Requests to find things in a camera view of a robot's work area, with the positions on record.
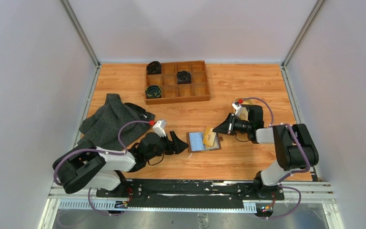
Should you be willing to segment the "brown leather card holder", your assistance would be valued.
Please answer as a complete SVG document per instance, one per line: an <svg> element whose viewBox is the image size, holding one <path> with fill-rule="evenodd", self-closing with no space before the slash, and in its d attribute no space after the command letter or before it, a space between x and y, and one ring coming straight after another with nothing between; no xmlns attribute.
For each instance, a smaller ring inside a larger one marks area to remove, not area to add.
<svg viewBox="0 0 366 229"><path fill-rule="evenodd" d="M205 145L203 143L204 132L189 132L186 133L188 152L189 153L199 153L206 151L214 151L221 149L221 142L223 138L216 134L214 144L212 146Z"/></svg>

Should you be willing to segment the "yellow oval card tray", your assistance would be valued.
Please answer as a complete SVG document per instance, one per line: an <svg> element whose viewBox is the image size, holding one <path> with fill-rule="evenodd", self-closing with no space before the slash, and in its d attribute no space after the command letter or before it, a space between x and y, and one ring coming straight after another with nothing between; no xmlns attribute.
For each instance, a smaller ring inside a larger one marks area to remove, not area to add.
<svg viewBox="0 0 366 229"><path fill-rule="evenodd" d="M234 110L237 108L238 105L245 107L246 105L253 105L253 101L251 99L245 100L245 97L237 97L234 99L232 103L232 107Z"/></svg>

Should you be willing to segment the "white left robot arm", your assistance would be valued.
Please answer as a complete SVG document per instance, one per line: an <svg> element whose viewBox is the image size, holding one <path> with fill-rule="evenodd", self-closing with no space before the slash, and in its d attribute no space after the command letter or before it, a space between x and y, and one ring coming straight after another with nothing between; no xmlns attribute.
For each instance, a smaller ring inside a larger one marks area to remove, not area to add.
<svg viewBox="0 0 366 229"><path fill-rule="evenodd" d="M121 172L139 171L156 156L180 154L188 147L173 131L164 137L150 132L127 152L104 149L88 140L53 163L53 180L67 194L84 188L100 188L122 197L127 184L122 181Z"/></svg>

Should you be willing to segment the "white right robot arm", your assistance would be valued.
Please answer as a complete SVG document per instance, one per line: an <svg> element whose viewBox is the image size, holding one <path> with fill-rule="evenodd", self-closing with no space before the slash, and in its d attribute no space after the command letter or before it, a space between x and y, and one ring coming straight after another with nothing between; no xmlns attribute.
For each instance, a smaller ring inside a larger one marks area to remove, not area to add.
<svg viewBox="0 0 366 229"><path fill-rule="evenodd" d="M213 131L225 135L246 134L254 144L274 145L276 160L255 175L251 188L239 192L240 196L254 194L265 199L279 191L279 184L287 177L309 172L318 164L319 154L305 124L265 127L261 106L245 105L244 108L248 111L246 120L230 113Z"/></svg>

